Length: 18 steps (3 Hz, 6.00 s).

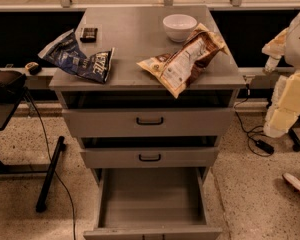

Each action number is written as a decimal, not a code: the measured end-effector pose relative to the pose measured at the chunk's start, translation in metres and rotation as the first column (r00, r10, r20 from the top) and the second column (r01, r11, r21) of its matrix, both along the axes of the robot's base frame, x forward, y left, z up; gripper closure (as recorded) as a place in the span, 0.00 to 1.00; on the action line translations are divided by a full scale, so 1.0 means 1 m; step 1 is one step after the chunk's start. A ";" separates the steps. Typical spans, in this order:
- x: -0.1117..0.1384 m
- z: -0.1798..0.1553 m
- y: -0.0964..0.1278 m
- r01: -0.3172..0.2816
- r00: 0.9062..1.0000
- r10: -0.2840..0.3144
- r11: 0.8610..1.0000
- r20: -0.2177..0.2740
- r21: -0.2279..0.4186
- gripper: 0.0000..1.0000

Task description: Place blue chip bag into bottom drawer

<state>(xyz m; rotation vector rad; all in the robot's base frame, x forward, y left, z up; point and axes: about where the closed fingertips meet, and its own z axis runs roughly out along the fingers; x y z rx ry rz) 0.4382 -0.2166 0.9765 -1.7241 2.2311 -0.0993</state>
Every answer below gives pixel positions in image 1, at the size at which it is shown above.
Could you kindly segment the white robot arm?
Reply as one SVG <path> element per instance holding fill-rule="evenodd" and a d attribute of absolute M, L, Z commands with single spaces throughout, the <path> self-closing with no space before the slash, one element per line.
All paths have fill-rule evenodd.
<path fill-rule="evenodd" d="M 295 69 L 289 77 L 279 77 L 265 117 L 264 133 L 278 138 L 287 133 L 300 116 L 300 12 L 262 48 L 262 53 L 269 56 L 263 69 L 266 75 L 276 69 L 281 58 Z"/>

